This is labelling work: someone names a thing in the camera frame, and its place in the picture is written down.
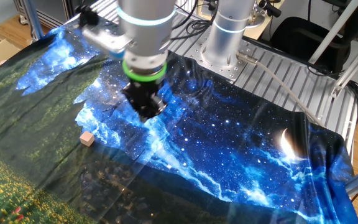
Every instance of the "wooden block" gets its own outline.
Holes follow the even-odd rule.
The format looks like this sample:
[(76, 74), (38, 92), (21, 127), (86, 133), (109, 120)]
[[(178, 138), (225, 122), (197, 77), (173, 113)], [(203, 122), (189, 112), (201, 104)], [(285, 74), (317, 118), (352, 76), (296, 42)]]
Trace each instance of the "wooden block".
[(92, 133), (90, 133), (89, 131), (85, 131), (81, 137), (80, 137), (80, 141), (82, 144), (84, 144), (85, 146), (90, 147), (92, 145), (92, 143), (94, 142), (94, 135)]

